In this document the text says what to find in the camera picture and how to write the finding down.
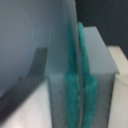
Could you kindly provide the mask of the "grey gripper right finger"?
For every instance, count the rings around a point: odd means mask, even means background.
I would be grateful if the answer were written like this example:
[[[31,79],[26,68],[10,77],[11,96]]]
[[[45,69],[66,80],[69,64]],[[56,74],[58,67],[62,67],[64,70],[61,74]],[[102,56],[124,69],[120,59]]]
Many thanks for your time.
[[[107,128],[117,66],[98,29],[78,24],[84,78],[83,128]]]

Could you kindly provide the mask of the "pale green gripper left finger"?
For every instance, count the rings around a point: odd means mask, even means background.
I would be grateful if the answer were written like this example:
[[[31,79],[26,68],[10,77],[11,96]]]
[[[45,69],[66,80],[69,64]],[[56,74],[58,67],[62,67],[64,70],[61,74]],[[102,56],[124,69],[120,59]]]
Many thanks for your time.
[[[79,75],[71,22],[53,27],[46,74],[53,128],[78,128]]]

